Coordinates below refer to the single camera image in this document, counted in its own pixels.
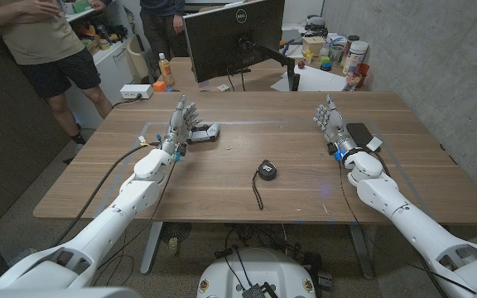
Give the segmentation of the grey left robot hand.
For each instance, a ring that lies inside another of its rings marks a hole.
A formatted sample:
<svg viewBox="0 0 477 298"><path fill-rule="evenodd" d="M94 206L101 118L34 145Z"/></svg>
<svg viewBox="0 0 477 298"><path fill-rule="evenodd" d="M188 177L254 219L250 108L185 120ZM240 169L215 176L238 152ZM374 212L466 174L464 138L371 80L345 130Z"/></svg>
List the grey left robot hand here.
<svg viewBox="0 0 477 298"><path fill-rule="evenodd" d="M186 144L190 130L200 122L196 110L195 103L186 105L186 96L183 94L171 115L166 135L161 142L163 151L173 155L180 146Z"/></svg>

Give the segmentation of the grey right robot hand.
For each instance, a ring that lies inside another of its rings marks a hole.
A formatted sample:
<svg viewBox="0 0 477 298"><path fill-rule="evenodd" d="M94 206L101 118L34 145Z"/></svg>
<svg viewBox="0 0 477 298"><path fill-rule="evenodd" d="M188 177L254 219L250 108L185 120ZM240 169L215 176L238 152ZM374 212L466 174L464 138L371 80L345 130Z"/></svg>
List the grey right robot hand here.
<svg viewBox="0 0 477 298"><path fill-rule="evenodd" d="M334 156L337 161L357 147L329 94L326 96L326 104L321 104L318 107L313 120L324 134L329 154Z"/></svg>

